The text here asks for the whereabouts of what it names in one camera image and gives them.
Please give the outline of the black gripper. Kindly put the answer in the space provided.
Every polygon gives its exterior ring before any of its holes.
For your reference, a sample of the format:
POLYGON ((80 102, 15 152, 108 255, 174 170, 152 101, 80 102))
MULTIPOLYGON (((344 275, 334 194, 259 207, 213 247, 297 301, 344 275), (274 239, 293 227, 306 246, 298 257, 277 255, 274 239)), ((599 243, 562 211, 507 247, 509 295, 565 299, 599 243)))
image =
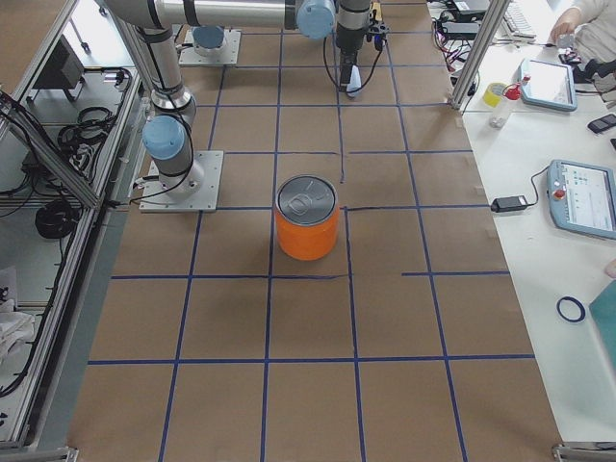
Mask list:
POLYGON ((340 54, 340 92, 348 92, 352 84, 353 66, 357 65, 359 49, 356 47, 339 47, 340 54))

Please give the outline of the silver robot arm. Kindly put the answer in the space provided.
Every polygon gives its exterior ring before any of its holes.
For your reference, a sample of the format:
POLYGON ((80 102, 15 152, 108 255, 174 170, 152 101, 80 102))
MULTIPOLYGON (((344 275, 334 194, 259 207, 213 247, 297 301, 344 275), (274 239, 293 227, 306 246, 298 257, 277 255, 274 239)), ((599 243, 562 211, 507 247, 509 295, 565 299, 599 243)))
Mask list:
POLYGON ((385 204, 378 145, 388 74, 367 35, 367 1, 109 1, 148 97, 147 117, 186 133, 191 170, 153 158, 142 213, 248 212, 266 218, 287 179, 314 174, 341 208, 385 204))
POLYGON ((221 48, 225 41, 225 29, 222 26, 197 26, 192 28, 195 46, 204 49, 221 48))

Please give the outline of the person hand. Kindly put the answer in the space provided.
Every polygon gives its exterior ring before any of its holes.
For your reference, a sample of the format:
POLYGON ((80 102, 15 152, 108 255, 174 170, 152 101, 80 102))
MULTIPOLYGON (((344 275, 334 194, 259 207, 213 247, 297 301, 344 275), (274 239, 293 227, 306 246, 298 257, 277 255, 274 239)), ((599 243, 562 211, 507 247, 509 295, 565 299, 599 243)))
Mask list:
POLYGON ((581 24, 582 13, 580 8, 568 8, 556 19, 550 33, 550 42, 557 45, 562 37, 573 34, 581 24))

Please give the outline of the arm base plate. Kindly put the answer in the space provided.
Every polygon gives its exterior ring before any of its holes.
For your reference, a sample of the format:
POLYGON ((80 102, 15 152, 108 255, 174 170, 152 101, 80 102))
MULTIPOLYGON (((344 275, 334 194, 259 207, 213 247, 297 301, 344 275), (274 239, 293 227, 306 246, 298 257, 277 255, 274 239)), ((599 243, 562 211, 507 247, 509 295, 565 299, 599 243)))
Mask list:
POLYGON ((189 29, 179 51, 179 64, 183 67, 236 65, 241 43, 242 31, 225 29, 219 47, 202 46, 189 29))
POLYGON ((145 199, 140 201, 143 213, 212 213, 218 205, 218 189, 224 154, 219 150, 196 151, 187 179, 160 175, 153 161, 149 175, 158 179, 144 185, 145 199))

